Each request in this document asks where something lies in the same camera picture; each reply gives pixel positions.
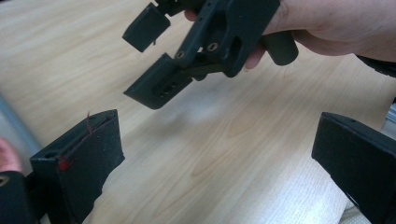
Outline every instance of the wood grain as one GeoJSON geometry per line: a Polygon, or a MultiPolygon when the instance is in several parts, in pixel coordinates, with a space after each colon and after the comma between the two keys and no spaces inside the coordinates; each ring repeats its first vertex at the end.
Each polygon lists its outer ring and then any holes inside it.
{"type": "Polygon", "coordinates": [[[264,57],[229,79],[210,75],[152,111],[122,94],[191,23],[155,47],[121,39],[149,1],[0,4],[0,92],[46,145],[88,112],[116,108],[126,161],[85,223],[337,223],[347,203],[310,158],[322,111],[379,129],[395,81],[354,56],[300,46],[291,65],[264,57]]]}

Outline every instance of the black plastic part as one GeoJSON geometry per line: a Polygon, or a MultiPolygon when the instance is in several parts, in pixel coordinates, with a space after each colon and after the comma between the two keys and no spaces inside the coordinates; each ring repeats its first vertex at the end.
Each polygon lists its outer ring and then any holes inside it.
{"type": "Polygon", "coordinates": [[[372,223],[396,223],[396,142],[354,119],[323,113],[312,158],[372,223]]]}
{"type": "MultiPolygon", "coordinates": [[[[156,8],[150,5],[145,9],[147,12],[143,12],[127,30],[126,39],[140,51],[158,37],[160,31],[165,30],[160,19],[164,14],[172,16],[186,8],[194,8],[199,14],[175,59],[162,57],[125,92],[153,109],[165,105],[193,78],[202,80],[207,74],[217,72],[235,77],[242,70],[248,55],[260,44],[262,32],[280,5],[279,0],[156,2],[159,4],[156,8]],[[150,27],[157,23],[160,28],[154,32],[150,27]],[[148,33],[152,38],[140,40],[143,37],[138,37],[131,41],[131,34],[140,33],[148,33]]],[[[276,64],[291,63],[298,55],[290,32],[269,35],[264,38],[264,44],[276,64]]]]}
{"type": "Polygon", "coordinates": [[[125,94],[151,109],[158,109],[191,82],[192,78],[179,72],[169,55],[164,54],[125,94]]]}
{"type": "Polygon", "coordinates": [[[298,49],[290,32],[279,32],[264,35],[262,43],[277,65],[287,65],[297,58],[298,49]]]}
{"type": "Polygon", "coordinates": [[[35,223],[24,176],[19,172],[0,172],[0,223],[35,223]]]}
{"type": "Polygon", "coordinates": [[[170,25],[170,21],[161,11],[150,3],[128,27],[122,38],[143,52],[170,25]]]}
{"type": "Polygon", "coordinates": [[[51,223],[82,223],[124,160],[117,111],[84,119],[31,158],[51,223]]]}
{"type": "Polygon", "coordinates": [[[382,73],[386,76],[396,77],[396,63],[383,62],[371,58],[362,57],[360,55],[357,55],[357,57],[368,66],[374,68],[376,72],[382,73]]]}
{"type": "Polygon", "coordinates": [[[47,213],[48,205],[46,200],[43,200],[43,198],[45,198],[43,195],[47,194],[46,188],[42,183],[37,181],[34,172],[26,176],[25,182],[29,193],[30,203],[34,205],[33,215],[35,219],[39,220],[47,213]]]}

